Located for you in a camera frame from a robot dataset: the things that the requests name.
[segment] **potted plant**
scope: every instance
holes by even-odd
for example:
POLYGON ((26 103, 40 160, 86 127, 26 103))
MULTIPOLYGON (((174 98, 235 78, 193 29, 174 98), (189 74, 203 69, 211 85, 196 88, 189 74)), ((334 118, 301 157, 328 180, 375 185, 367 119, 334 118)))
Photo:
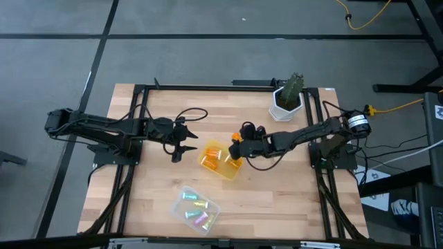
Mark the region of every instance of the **potted plant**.
POLYGON ((288 122, 303 107, 301 95, 303 82, 303 75, 293 73, 283 87, 273 92, 269 113, 275 121, 288 122))

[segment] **white cable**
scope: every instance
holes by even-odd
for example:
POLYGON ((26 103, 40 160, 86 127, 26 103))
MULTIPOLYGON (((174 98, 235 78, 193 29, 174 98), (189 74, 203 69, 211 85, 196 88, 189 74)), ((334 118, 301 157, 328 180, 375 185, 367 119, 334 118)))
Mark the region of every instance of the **white cable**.
POLYGON ((386 162, 381 163, 381 164, 379 164, 379 165, 376 165, 376 166, 374 166, 374 167, 370 167, 370 169, 376 169, 376 168, 378 168, 378 167, 380 167, 380 166, 383 166, 383 164, 392 163, 392 162, 394 162, 394 161, 396 161, 396 160, 400 160, 400 159, 407 158, 407 157, 410 157, 410 156, 415 156, 415 155, 417 155, 417 154, 422 153, 423 151, 427 151, 427 150, 429 150, 429 149, 434 148, 435 146, 438 146, 438 145, 441 144, 442 142, 443 142, 443 140, 440 140, 439 142, 436 142, 435 144, 433 144, 433 145, 431 145, 431 146, 429 146, 429 147, 426 147, 426 148, 424 148, 424 149, 420 149, 419 151, 416 151, 416 152, 411 153, 411 154, 409 154, 409 155, 405 155, 405 156, 400 156, 400 157, 398 157, 398 158, 394 158, 394 159, 392 159, 392 160, 386 161, 386 162))

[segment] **wooden table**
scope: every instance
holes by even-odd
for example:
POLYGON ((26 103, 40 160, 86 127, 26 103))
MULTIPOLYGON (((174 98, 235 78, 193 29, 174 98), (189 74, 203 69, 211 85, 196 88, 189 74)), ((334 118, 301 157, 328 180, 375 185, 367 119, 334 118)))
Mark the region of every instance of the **wooden table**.
MULTIPOLYGON (((120 118, 129 111, 133 89, 133 84, 116 85, 108 117, 120 118)), ((319 92, 321 100, 338 104, 334 89, 319 89, 319 92)), ((268 133, 294 131, 307 126, 304 107, 291 122, 275 122, 268 113, 271 101, 271 93, 151 90, 147 106, 154 117, 171 119, 189 107, 207 109, 207 118, 186 123, 199 139, 183 142, 202 149, 210 139, 230 145, 232 133, 238 131, 246 120, 257 126, 263 125, 268 133)), ((316 122, 313 100, 311 106, 316 122)), ((339 114, 335 109, 330 109, 330 112, 331 116, 339 114)), ((187 116, 196 118, 200 115, 195 111, 187 116)), ((318 188, 314 170, 310 167, 307 144, 298 145, 278 166, 266 172, 254 170, 245 162, 234 181, 225 181, 199 165, 199 152, 199 149, 187 151, 180 163, 171 163, 170 156, 163 152, 160 144, 143 143, 142 158, 136 166, 130 194, 125 235, 200 237, 192 228, 174 218, 170 211, 179 190, 188 185, 221 207, 221 214, 207 237, 325 238, 318 188)), ((258 167, 267 167, 274 161, 274 158, 253 159, 258 167)), ((115 173, 116 166, 108 165, 92 176, 78 231, 89 228, 108 204, 115 173)), ((334 174, 343 211, 359 232, 367 236, 355 179, 345 170, 335 170, 334 174)), ((117 207, 111 231, 116 231, 119 214, 120 208, 117 207)), ((336 236, 334 212, 330 207, 329 219, 336 236)))

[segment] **cactus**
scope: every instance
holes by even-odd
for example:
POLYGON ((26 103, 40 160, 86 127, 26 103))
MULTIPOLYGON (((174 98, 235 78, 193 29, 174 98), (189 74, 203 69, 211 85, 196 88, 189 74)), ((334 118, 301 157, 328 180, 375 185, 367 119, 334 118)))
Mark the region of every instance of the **cactus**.
POLYGON ((292 111, 300 105, 298 94, 303 89, 303 75, 293 73, 278 95, 277 105, 287 111, 292 111))

